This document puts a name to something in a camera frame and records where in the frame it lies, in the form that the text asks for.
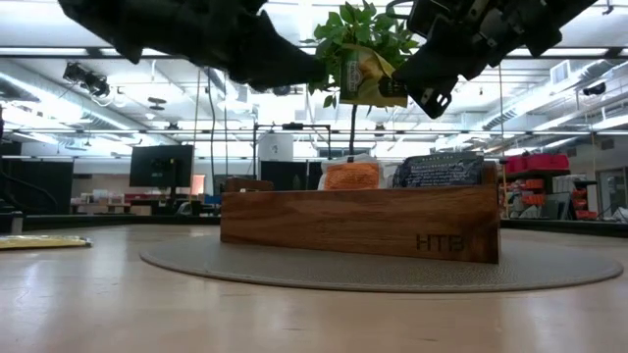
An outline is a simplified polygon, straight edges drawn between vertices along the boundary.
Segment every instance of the white ceiling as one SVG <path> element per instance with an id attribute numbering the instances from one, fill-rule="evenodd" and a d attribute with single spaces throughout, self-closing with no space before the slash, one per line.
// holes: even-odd
<path id="1" fill-rule="evenodd" d="M 388 1 L 375 1 L 383 6 Z M 293 43 L 305 39 L 313 28 L 323 23 L 329 11 L 337 8 L 341 0 L 311 1 L 271 1 L 264 9 L 269 13 L 276 30 Z M 628 1 L 614 1 L 615 4 L 628 6 Z M 602 16 L 602 7 L 586 11 L 575 21 L 563 29 L 563 41 L 560 46 L 625 46 L 628 45 L 628 12 L 619 8 L 609 16 Z M 1 46 L 109 46 L 84 28 L 76 25 L 65 17 L 54 0 L 0 0 L 0 47 Z M 27 68 L 35 74 L 42 75 L 61 86 L 68 87 L 62 79 L 68 61 L 63 59 L 13 59 L 13 62 Z M 201 75 L 200 88 L 197 85 L 198 69 L 182 60 L 142 61 L 133 65 L 125 60 L 80 60 L 86 67 L 108 77 L 113 87 L 120 87 L 116 100 L 107 106 L 113 112 L 134 119 L 143 125 L 163 128 L 168 122 L 179 123 L 183 128 L 193 126 L 198 116 L 199 128 L 208 128 L 211 122 L 211 106 L 204 89 L 207 86 L 206 76 Z M 426 128 L 456 129 L 472 126 L 483 119 L 483 114 L 497 108 L 500 94 L 503 104 L 525 94 L 536 84 L 547 80 L 550 68 L 559 64 L 557 60 L 506 60 L 501 65 L 501 81 L 499 70 L 486 69 L 481 76 L 471 82 L 461 82 L 453 93 L 453 103 L 446 114 L 436 121 L 430 120 L 423 112 L 412 104 L 407 109 L 377 109 L 366 117 L 368 107 L 360 107 L 358 111 L 358 128 L 372 128 L 375 122 L 390 124 L 387 128 Z M 197 88 L 199 109 L 196 111 Z M 76 93 L 84 95 L 80 88 L 72 87 Z M 168 103 L 163 112 L 151 112 L 147 98 L 160 97 Z M 252 96 L 249 92 L 249 103 L 259 106 L 260 123 L 288 123 L 295 119 L 306 123 L 305 95 L 277 98 L 272 95 Z M 337 109 L 323 109 L 325 96 L 315 94 L 310 98 L 313 121 L 317 124 L 332 124 L 335 128 L 348 128 L 350 106 L 340 105 Z M 213 100 L 218 119 L 224 118 L 221 105 L 224 98 L 214 89 Z M 252 126 L 250 111 L 234 111 L 229 107 L 228 126 L 238 128 Z M 148 121 L 146 113 L 154 113 L 156 117 Z"/>

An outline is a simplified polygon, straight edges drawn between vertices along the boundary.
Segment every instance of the gray round mat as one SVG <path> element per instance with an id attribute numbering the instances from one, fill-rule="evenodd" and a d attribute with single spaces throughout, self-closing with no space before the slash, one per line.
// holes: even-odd
<path id="1" fill-rule="evenodd" d="M 504 240 L 499 265 L 235 245 L 218 236 L 142 251 L 153 265 L 191 275 L 288 287 L 384 292 L 543 289 L 621 275 L 614 260 L 543 243 Z"/>

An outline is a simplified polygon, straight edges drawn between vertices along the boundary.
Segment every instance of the plant stem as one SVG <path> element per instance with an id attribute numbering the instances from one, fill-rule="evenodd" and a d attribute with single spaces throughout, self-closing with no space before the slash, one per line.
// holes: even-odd
<path id="1" fill-rule="evenodd" d="M 355 115 L 357 113 L 357 105 L 353 105 L 351 110 L 351 134 L 349 136 L 349 156 L 353 156 L 353 141 L 355 140 Z"/>

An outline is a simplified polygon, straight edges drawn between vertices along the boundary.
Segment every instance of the potted plant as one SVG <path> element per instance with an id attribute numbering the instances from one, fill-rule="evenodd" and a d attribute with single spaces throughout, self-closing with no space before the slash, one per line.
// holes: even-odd
<path id="1" fill-rule="evenodd" d="M 418 42 L 412 40 L 413 33 L 405 28 L 405 22 L 398 22 L 387 14 L 378 14 L 372 3 L 362 0 L 362 4 L 361 9 L 346 2 L 340 5 L 338 12 L 329 13 L 324 25 L 316 26 L 313 39 L 303 41 L 307 44 L 316 44 L 316 57 L 325 63 L 328 79 L 308 84 L 310 94 L 316 90 L 329 93 L 323 104 L 325 108 L 330 106 L 336 108 L 339 103 L 340 63 L 344 44 L 372 49 L 394 68 L 398 68 L 405 61 L 404 54 L 410 54 L 410 49 L 418 47 Z M 372 108 L 373 105 L 370 106 L 367 116 Z M 357 105 L 354 104 L 351 110 L 349 138 L 351 155 L 356 113 Z"/>

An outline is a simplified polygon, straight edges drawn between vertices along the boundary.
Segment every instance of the ceiling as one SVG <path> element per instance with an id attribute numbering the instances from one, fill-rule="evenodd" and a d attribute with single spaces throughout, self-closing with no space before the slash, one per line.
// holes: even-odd
<path id="1" fill-rule="evenodd" d="M 340 0 L 283 0 L 271 1 L 265 5 L 264 9 L 269 13 L 278 33 L 298 44 L 299 40 L 310 36 L 317 24 L 325 22 L 329 11 L 336 9 L 342 3 L 344 2 Z M 375 1 L 375 3 L 380 6 L 380 11 L 383 11 L 383 6 L 387 2 Z M 625 25 L 628 23 L 628 11 L 625 11 L 628 9 L 628 1 L 615 0 L 613 3 L 616 10 L 608 16 L 602 15 L 605 2 L 599 2 L 567 25 L 562 31 L 563 41 L 559 46 L 628 46 L 628 27 Z M 0 0 L 0 19 L 2 19 L 0 33 L 3 33 L 0 36 L 0 48 L 109 47 L 109 44 L 66 18 L 54 0 Z M 544 93 L 540 87 L 547 86 L 550 80 L 550 69 L 563 61 L 562 59 L 507 59 L 502 62 L 500 68 L 487 68 L 472 81 L 466 82 L 463 79 L 456 86 L 453 92 L 453 103 L 445 115 L 434 121 L 413 102 L 410 102 L 407 108 L 374 108 L 368 115 L 369 107 L 360 107 L 357 115 L 357 129 L 373 129 L 376 123 L 383 123 L 388 130 L 451 131 L 451 133 L 416 134 L 404 137 L 395 137 L 392 134 L 385 140 L 393 145 L 397 145 L 402 140 L 406 144 L 429 142 L 436 147 L 444 146 L 444 148 L 454 149 L 493 147 L 496 143 L 491 139 L 477 136 L 466 136 L 468 138 L 465 139 L 464 136 L 462 138 L 460 136 L 456 138 L 456 136 L 461 130 L 486 129 L 487 122 L 492 121 L 491 117 L 495 115 L 495 112 L 500 113 L 502 106 L 507 110 L 526 99 L 536 104 L 528 103 L 525 112 L 518 107 L 518 113 L 504 123 L 505 128 L 533 130 L 537 126 L 547 124 L 574 111 L 595 106 L 602 101 L 602 96 L 583 96 L 576 99 L 573 87 L 563 89 L 561 94 L 545 94 L 543 99 L 536 96 L 539 94 L 543 96 Z M 94 99 L 80 87 L 69 85 L 62 76 L 70 62 L 78 62 L 85 68 L 106 76 L 113 93 L 106 99 Z M 592 62 L 592 60 L 571 60 L 571 71 L 574 75 L 578 74 L 582 68 Z M 351 106 L 339 105 L 336 109 L 323 108 L 325 95 L 315 93 L 308 97 L 304 93 L 304 86 L 296 87 L 298 94 L 276 97 L 273 94 L 254 92 L 230 80 L 227 80 L 224 87 L 222 84 L 217 86 L 217 82 L 214 82 L 210 84 L 212 105 L 210 95 L 206 92 L 207 75 L 200 73 L 194 65 L 177 59 L 142 60 L 138 65 L 133 65 L 123 59 L 68 60 L 63 57 L 36 59 L 29 56 L 3 59 L 0 57 L 0 69 L 3 69 L 0 74 L 6 76 L 15 76 L 19 73 L 22 82 L 26 81 L 29 84 L 28 87 L 46 91 L 54 90 L 59 93 L 56 94 L 56 99 L 52 96 L 48 101 L 52 100 L 57 103 L 68 101 L 72 107 L 78 107 L 82 111 L 80 117 L 73 118 L 75 120 L 72 124 L 51 119 L 40 122 L 41 124 L 37 126 L 29 124 L 12 126 L 80 130 L 80 133 L 75 134 L 47 134 L 62 141 L 66 141 L 68 137 L 85 140 L 93 135 L 90 133 L 92 129 L 124 129 L 120 125 L 140 130 L 163 129 L 169 124 L 177 124 L 182 129 L 195 127 L 201 130 L 210 129 L 214 124 L 212 116 L 216 117 L 216 129 L 224 129 L 225 126 L 228 129 L 251 129 L 255 120 L 259 124 L 298 122 L 331 125 L 335 129 L 348 129 L 350 126 Z M 612 72 L 612 76 L 608 75 L 605 79 L 608 83 L 608 92 L 604 96 L 606 98 L 622 94 L 625 91 L 625 84 L 628 83 L 623 70 Z M 227 88 L 227 94 L 222 92 L 225 88 Z M 149 107 L 153 104 L 148 102 L 150 97 L 166 100 L 167 103 L 160 105 L 164 110 L 151 110 Z M 614 105 L 622 103 L 621 100 L 613 102 Z M 47 105 L 39 105 L 39 108 L 27 105 L 27 108 L 36 111 L 48 109 L 50 106 L 51 104 L 47 103 Z M 613 112 L 619 112 L 617 109 L 621 110 L 623 106 L 613 107 L 613 109 Z M 596 119 L 603 119 L 602 109 L 587 113 L 587 123 L 594 123 Z M 582 117 L 576 117 L 551 128 L 577 128 L 580 123 L 582 123 Z M 20 136 L 14 137 L 17 140 L 24 139 Z M 127 133 L 124 137 L 125 139 L 118 139 L 115 142 L 127 146 L 137 143 L 180 143 L 192 139 L 193 135 L 183 133 L 142 138 L 139 134 Z M 226 139 L 238 142 L 246 141 L 251 137 L 251 134 L 234 132 L 229 133 Z M 208 136 L 200 133 L 197 138 L 207 139 Z M 358 135 L 357 140 L 361 139 L 370 141 L 373 135 Z M 529 139 L 525 136 L 515 136 L 513 141 L 518 144 L 517 141 L 524 143 Z M 348 140 L 347 135 L 337 134 L 334 137 L 334 141 L 344 140 Z"/>

